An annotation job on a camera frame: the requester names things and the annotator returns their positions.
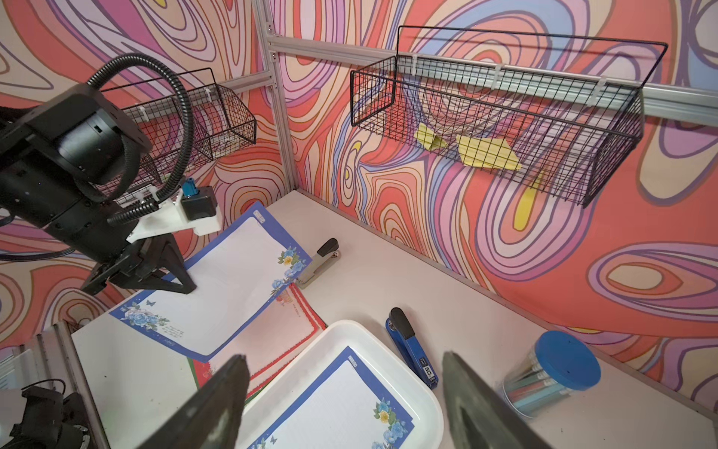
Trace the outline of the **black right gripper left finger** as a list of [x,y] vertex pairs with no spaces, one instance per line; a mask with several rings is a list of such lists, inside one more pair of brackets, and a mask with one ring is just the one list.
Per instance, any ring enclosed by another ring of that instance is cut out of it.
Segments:
[[234,355],[142,448],[233,448],[250,382],[244,355]]

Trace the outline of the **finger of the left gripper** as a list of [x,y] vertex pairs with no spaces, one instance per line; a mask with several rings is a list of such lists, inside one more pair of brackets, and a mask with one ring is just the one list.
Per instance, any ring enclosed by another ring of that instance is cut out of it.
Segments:
[[164,279],[172,282],[171,286],[173,287],[173,289],[168,292],[180,293],[184,295],[194,292],[194,290],[196,290],[196,283],[192,280],[185,267],[184,258],[175,238],[172,243],[172,248],[166,248],[165,255],[168,261],[166,261],[165,267],[162,268],[162,271],[166,273]]

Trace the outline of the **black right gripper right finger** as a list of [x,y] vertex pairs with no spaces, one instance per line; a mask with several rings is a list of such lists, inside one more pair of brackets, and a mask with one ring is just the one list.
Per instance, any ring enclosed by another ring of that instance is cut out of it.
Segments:
[[442,356],[443,394],[456,448],[547,448],[457,353]]

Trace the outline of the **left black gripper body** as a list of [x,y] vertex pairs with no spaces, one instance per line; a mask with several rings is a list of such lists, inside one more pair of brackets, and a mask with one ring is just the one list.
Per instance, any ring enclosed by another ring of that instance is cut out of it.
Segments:
[[108,284],[130,290],[173,289],[172,282],[164,279],[166,248],[171,249],[171,235],[142,239],[131,243],[110,262],[97,263],[80,288],[84,293],[96,295]]

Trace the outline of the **blue bordered stationery sheet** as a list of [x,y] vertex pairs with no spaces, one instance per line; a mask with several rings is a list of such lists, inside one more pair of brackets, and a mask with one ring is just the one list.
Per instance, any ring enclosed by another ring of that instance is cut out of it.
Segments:
[[255,203],[185,264],[189,294],[144,290],[111,312],[134,331],[205,363],[246,329],[312,258]]

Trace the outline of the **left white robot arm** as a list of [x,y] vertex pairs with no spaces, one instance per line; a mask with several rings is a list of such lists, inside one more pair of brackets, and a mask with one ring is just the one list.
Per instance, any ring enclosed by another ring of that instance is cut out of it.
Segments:
[[82,286],[95,295],[107,284],[189,294],[196,290],[170,231],[129,241],[143,217],[158,213],[181,190],[194,151],[192,97],[169,80],[182,141],[164,185],[123,208],[151,141],[102,93],[100,80],[76,85],[28,110],[1,110],[1,205],[45,229],[71,251],[95,260]]

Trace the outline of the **white plastic storage tray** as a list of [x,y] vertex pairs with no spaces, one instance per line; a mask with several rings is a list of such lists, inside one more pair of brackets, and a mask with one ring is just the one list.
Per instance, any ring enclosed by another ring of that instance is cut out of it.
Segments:
[[399,448],[438,448],[444,418],[434,393],[373,334],[351,320],[329,326],[249,403],[237,447],[256,439],[348,346],[413,417],[415,429]]

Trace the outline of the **blue lid pen tube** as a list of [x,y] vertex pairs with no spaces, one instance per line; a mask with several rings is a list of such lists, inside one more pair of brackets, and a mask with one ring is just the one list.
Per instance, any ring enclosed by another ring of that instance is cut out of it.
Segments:
[[535,419],[570,396],[601,380],[598,359],[574,336],[543,333],[527,355],[497,387],[497,393],[518,415]]

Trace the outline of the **blue black stapler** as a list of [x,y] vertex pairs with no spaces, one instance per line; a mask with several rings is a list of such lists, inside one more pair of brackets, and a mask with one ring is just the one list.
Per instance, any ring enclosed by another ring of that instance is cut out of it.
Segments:
[[439,386],[439,376],[434,370],[426,351],[416,337],[416,333],[405,312],[394,307],[385,321],[385,329],[389,333],[398,352],[409,369],[429,388]]

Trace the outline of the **yellow sticky note large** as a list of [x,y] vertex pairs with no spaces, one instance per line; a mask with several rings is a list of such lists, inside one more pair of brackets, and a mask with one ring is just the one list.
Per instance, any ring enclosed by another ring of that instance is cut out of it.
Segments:
[[518,155],[504,138],[457,136],[461,162],[471,168],[517,171],[522,168]]

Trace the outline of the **yellow sticky note small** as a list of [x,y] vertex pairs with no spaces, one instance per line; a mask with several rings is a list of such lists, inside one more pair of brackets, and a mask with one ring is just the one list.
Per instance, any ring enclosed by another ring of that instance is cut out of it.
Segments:
[[415,140],[428,152],[437,153],[448,149],[446,140],[430,128],[426,123],[419,123],[414,133]]

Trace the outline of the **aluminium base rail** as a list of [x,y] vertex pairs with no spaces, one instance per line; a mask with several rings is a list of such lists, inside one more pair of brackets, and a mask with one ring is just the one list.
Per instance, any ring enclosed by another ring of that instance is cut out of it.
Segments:
[[1,446],[110,446],[67,323],[1,352]]

